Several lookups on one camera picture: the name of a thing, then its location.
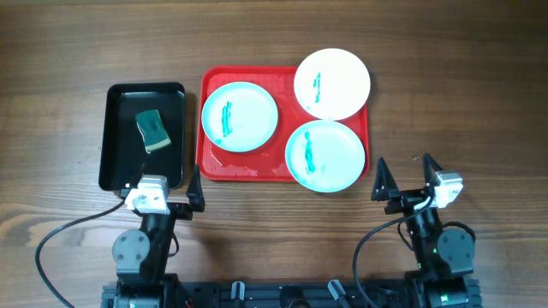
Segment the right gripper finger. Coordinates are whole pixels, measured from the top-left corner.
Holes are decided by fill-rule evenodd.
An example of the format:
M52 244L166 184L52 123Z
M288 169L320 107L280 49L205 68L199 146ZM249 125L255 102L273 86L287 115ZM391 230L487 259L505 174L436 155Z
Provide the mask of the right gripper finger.
M436 183L436 173L444 169L433 159L429 153L423 155L423 168L425 183L429 187L433 187Z
M387 201L400 196L400 190L386 161L381 157L377 161L377 172L372 189L372 201Z

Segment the light blue plate front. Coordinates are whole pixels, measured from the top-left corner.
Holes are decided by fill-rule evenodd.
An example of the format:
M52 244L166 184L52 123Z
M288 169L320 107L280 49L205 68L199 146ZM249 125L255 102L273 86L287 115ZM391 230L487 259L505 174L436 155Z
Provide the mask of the light blue plate front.
M293 178L317 193L335 193L354 184L366 166L360 139L337 121L316 120L298 127L285 147Z

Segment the light blue plate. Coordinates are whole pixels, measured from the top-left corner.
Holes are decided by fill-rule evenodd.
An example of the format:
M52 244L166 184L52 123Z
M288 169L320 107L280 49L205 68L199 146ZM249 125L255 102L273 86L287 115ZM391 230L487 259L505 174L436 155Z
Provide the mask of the light blue plate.
M337 121L316 120L298 127L285 147L293 178L317 193L335 193L354 184L366 166L360 139Z
M271 94L251 82L220 86L205 101L201 126L216 146L230 152L261 147L274 134L277 104Z

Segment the green yellow sponge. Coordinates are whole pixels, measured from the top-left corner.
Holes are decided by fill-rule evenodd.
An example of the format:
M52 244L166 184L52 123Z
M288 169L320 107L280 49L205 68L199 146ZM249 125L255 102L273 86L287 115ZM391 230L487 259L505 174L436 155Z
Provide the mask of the green yellow sponge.
M140 112L135 116L135 122L147 153L152 153L171 144L158 110Z

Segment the white plate with green stain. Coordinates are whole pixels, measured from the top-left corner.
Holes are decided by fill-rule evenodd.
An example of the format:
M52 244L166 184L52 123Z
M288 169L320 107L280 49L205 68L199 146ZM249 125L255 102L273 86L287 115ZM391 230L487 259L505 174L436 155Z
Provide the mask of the white plate with green stain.
M318 119L339 121L365 106L371 91L366 65L338 48L317 50L298 66L294 77L299 105Z

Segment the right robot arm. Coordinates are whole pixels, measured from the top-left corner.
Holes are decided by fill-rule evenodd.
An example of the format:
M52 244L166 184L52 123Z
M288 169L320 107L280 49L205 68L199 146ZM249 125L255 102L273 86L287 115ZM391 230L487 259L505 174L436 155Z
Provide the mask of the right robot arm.
M406 301L412 307L465 307L472 302L466 276L474 272L475 233L461 222L443 223L438 212L463 189L462 177L423 156L425 185L398 188L386 161L377 162L373 201L385 201L384 213L402 215L408 245L418 269L404 275Z

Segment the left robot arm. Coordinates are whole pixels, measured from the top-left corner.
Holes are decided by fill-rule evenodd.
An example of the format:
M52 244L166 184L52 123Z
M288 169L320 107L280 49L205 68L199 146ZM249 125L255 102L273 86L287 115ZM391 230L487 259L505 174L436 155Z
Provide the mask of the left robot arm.
M186 195L187 203L168 200L170 188L162 175L144 175L137 186L124 198L127 209L142 221L116 238L112 256L116 261L117 282L105 287L103 307L109 308L172 308L192 307L191 296L182 286L178 275L165 272L168 258L175 254L171 244L177 244L176 221L190 221L195 212L205 210L200 183L200 167L194 167Z

